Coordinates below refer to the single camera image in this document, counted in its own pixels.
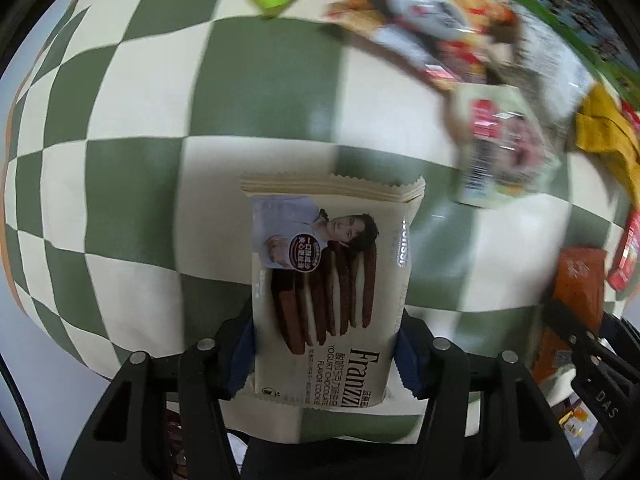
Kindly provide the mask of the orange crispy snack bag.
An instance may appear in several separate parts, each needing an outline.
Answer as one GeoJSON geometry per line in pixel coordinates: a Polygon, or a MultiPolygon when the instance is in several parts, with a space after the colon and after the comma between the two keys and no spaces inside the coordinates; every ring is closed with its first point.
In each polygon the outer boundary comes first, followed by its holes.
{"type": "MultiPolygon", "coordinates": [[[[563,248],[550,296],[552,304],[562,304],[594,334],[603,318],[605,258],[604,249],[563,248]]],[[[570,346],[544,322],[533,366],[534,381],[542,384],[569,362],[570,346]]]]}

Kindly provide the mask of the beige Franzzi cookie packet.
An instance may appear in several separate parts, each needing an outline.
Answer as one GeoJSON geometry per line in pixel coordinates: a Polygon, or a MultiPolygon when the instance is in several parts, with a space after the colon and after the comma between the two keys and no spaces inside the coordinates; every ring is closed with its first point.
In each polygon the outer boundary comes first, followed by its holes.
{"type": "Polygon", "coordinates": [[[424,179],[250,174],[258,396],[317,410],[386,396],[424,179]]]}

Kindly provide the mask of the small red snack packet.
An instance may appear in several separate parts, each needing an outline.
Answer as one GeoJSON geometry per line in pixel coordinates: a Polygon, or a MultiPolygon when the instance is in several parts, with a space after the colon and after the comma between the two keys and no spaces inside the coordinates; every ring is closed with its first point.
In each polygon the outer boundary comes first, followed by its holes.
{"type": "Polygon", "coordinates": [[[634,274],[639,255],[639,224],[639,211],[631,211],[608,272],[608,284],[616,292],[622,292],[634,274]]]}

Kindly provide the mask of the pale green snack packet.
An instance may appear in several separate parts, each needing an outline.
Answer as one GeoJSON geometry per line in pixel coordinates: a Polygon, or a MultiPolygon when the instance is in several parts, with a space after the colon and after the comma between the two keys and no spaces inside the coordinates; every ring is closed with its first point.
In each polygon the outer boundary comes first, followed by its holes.
{"type": "Polygon", "coordinates": [[[458,202],[497,208],[548,191],[559,157],[520,89],[457,84],[450,103],[460,134],[458,202]]]}

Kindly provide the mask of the yellow snack packet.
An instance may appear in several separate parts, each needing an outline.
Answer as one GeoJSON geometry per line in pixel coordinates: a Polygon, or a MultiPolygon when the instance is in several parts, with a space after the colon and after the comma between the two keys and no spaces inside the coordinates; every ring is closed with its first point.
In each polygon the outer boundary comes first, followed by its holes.
{"type": "Polygon", "coordinates": [[[575,144],[599,155],[639,209],[639,140],[603,84],[595,84],[575,115],[575,144]]]}

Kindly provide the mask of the green white checkered blanket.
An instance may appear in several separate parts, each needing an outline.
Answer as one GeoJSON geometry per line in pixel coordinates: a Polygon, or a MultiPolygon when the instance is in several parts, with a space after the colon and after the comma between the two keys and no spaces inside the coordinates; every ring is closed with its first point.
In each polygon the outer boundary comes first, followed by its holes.
{"type": "Polygon", "coordinates": [[[562,156],[549,191],[457,203],[444,98],[324,21],[250,0],[70,0],[11,102],[4,228],[20,310],[84,376],[180,351],[250,293],[241,174],[426,181],[410,312],[464,350],[523,352],[563,246],[614,252],[629,210],[601,163],[562,156]]]}

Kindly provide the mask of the silver white snack packet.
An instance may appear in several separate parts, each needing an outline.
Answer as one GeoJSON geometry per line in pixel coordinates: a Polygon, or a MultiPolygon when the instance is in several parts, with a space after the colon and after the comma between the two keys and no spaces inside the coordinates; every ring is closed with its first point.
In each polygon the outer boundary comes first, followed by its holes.
{"type": "Polygon", "coordinates": [[[582,59],[543,20],[517,3],[518,65],[534,73],[541,104],[555,122],[571,118],[596,84],[582,59]]]}

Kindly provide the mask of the red white panda snack bag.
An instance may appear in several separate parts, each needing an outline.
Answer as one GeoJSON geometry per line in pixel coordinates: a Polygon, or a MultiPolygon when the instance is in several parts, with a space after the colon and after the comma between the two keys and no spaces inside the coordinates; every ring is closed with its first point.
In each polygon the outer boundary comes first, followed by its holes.
{"type": "Polygon", "coordinates": [[[506,0],[340,0],[326,18],[403,58],[435,87],[484,84],[495,31],[518,19],[506,0]]]}

